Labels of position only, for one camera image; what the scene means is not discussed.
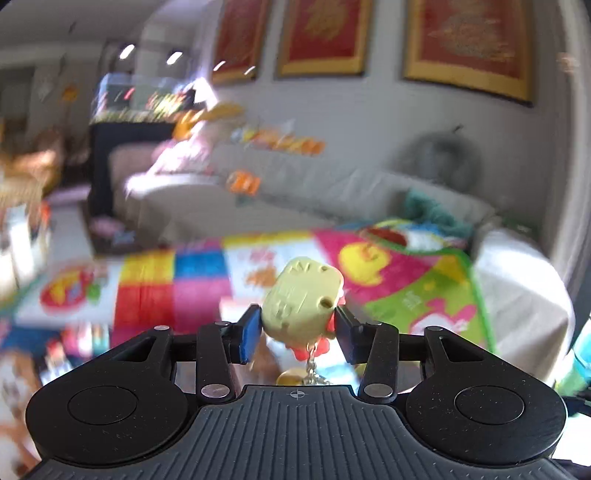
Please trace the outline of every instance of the red painting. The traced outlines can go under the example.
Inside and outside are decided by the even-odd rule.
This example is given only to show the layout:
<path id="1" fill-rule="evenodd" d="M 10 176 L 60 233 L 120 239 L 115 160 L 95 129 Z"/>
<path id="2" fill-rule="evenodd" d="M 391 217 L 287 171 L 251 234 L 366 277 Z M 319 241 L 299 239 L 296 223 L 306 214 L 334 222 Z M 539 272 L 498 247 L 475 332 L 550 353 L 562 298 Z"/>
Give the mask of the red painting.
<path id="1" fill-rule="evenodd" d="M 212 83 L 257 75 L 270 0 L 226 0 L 213 61 Z"/>
<path id="2" fill-rule="evenodd" d="M 526 0 L 410 0 L 405 76 L 530 102 Z"/>
<path id="3" fill-rule="evenodd" d="M 290 0 L 280 76 L 362 73 L 371 11 L 371 0 Z"/>

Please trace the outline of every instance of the ceiling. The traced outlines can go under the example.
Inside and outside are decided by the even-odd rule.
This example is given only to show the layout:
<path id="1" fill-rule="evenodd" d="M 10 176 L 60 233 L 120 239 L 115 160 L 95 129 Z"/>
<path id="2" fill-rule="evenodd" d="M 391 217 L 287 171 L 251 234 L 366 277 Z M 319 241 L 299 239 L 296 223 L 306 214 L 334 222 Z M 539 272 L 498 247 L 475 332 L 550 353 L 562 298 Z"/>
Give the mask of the ceiling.
<path id="1" fill-rule="evenodd" d="M 166 0 L 12 0 L 2 8 L 4 3 L 0 0 L 0 48 L 125 38 Z"/>
<path id="2" fill-rule="evenodd" d="M 204 5 L 210 1 L 211 0 L 169 0 L 154 13 L 152 20 L 189 27 L 197 23 L 201 10 Z"/>

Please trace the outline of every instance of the blue square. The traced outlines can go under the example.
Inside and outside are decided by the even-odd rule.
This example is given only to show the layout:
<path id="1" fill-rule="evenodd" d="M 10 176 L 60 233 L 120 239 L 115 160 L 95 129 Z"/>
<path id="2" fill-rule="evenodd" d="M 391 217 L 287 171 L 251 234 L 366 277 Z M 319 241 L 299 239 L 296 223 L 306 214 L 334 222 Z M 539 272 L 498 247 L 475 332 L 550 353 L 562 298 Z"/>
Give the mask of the blue square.
<path id="1" fill-rule="evenodd" d="M 177 253 L 174 278 L 227 277 L 228 269 L 221 250 Z"/>

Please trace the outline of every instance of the gray couch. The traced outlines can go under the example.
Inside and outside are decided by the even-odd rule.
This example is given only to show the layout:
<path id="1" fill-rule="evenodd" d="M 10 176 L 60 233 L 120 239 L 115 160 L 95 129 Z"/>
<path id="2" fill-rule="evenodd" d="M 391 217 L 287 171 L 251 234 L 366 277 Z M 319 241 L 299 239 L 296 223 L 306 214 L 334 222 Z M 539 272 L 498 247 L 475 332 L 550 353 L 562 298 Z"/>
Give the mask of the gray couch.
<path id="1" fill-rule="evenodd" d="M 528 240 L 498 228 L 495 209 L 389 171 L 344 167 L 310 158 L 220 144 L 210 162 L 223 178 L 246 170 L 260 178 L 256 199 L 243 201 L 209 177 L 149 175 L 155 144 L 119 147 L 110 158 L 117 215 L 140 236 L 166 244 L 245 232 L 326 228 L 399 216 L 410 188 L 439 201 L 476 228 L 472 249 L 500 356 L 550 381 L 570 341 L 572 305 L 558 274 Z"/>

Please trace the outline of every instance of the black gripper pad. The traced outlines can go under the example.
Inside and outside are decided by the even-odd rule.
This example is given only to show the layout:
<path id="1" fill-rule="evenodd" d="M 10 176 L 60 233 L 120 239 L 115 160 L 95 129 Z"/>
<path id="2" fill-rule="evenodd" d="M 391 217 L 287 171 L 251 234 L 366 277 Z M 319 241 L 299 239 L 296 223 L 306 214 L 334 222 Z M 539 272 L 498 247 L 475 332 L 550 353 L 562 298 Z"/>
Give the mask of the black gripper pad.
<path id="1" fill-rule="evenodd" d="M 105 438 L 104 448 L 109 448 Z M 347 387 L 248 386 L 237 401 L 201 409 L 165 452 L 117 468 L 47 460 L 28 480 L 561 480 L 543 459 L 480 468 L 419 443 L 388 406 L 363 403 Z"/>

